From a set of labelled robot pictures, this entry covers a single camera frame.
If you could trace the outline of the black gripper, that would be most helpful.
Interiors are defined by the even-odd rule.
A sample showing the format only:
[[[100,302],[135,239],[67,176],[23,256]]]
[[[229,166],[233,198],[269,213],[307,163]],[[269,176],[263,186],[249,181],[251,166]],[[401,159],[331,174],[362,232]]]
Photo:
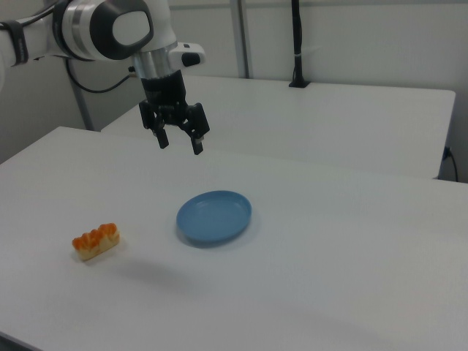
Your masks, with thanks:
[[[143,127],[151,130],[159,147],[169,146],[165,124],[179,126],[191,140],[195,155],[203,152],[203,138],[210,131],[203,106],[186,103],[181,71],[163,78],[142,79],[146,100],[139,104]]]

